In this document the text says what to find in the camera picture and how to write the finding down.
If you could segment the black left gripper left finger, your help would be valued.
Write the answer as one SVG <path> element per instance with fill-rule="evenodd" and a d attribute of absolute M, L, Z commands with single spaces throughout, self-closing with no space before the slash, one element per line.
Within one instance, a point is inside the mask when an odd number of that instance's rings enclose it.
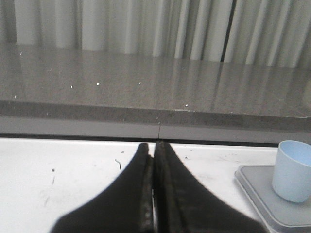
<path fill-rule="evenodd" d="M 130 163 L 103 192 L 59 218 L 53 233 L 152 233 L 153 159 L 141 143 Z"/>

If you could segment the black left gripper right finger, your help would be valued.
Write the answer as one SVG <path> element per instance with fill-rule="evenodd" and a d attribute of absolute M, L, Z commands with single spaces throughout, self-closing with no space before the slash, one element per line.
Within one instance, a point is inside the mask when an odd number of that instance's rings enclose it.
<path fill-rule="evenodd" d="M 160 233 L 264 233 L 258 221 L 206 189 L 171 145 L 158 141 L 154 153 L 154 195 Z"/>

